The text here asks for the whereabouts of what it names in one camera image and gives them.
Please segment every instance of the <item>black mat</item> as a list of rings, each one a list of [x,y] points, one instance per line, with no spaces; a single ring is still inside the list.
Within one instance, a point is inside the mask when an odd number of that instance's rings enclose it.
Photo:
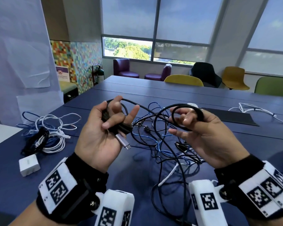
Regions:
[[[0,212],[0,226],[8,226],[16,217]]]
[[[253,121],[253,118],[248,113],[233,112],[233,111],[226,111],[226,110],[213,109],[213,108],[202,108],[202,109],[215,114],[222,121],[259,126]]]

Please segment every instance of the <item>blue table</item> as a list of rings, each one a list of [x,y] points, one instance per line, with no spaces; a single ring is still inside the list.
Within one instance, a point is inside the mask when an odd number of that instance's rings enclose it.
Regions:
[[[82,120],[77,124],[77,130],[65,131],[72,137],[67,140],[66,148],[62,152],[51,156],[38,156],[41,165],[40,171],[25,178],[20,175],[18,160],[21,158],[19,153],[25,145],[21,136],[23,131],[0,144],[0,211],[19,215],[36,197],[40,181],[63,157],[73,152],[79,133],[87,121],[92,107],[119,94],[144,106],[153,101],[163,107],[174,103],[193,102],[199,107],[228,110],[238,106],[238,102],[251,103],[276,112],[278,117],[283,119],[283,98],[280,97],[112,76],[52,112],[56,116],[77,113],[82,117]],[[133,107],[130,103],[124,102],[124,104],[129,110]],[[138,117],[144,114],[145,111],[140,110]],[[226,123],[226,125],[249,152],[262,160],[268,159],[283,172],[283,124],[268,114],[253,112],[251,115],[260,127],[234,123]],[[64,119],[64,123],[71,123],[75,120],[75,116],[68,117]],[[130,150],[123,149],[109,168],[107,188],[124,190],[134,194],[135,206],[132,225],[176,225],[158,213],[151,203],[151,189],[157,183],[159,165],[151,158],[150,151],[141,148],[143,146],[136,143],[130,135],[128,135],[128,141],[132,148]],[[213,168],[207,163],[202,164],[200,171],[188,181],[198,179],[215,179]],[[182,212],[182,196],[183,188],[180,187],[174,194],[165,197],[165,204],[172,213],[180,214]],[[222,208],[229,224],[236,226],[247,224],[245,217],[237,208],[227,203],[222,204]],[[188,220],[195,222],[192,209],[188,213]],[[85,225],[92,225],[93,221],[94,219],[91,219],[85,222]]]

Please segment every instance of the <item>yellow chair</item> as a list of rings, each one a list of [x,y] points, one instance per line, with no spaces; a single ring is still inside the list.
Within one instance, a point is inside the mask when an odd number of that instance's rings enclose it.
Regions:
[[[226,67],[222,75],[222,82],[229,89],[248,90],[244,83],[245,70],[239,67]]]
[[[184,74],[172,74],[170,76],[167,76],[164,82],[178,83],[178,84],[185,84],[192,86],[203,86],[203,83],[199,78]]]

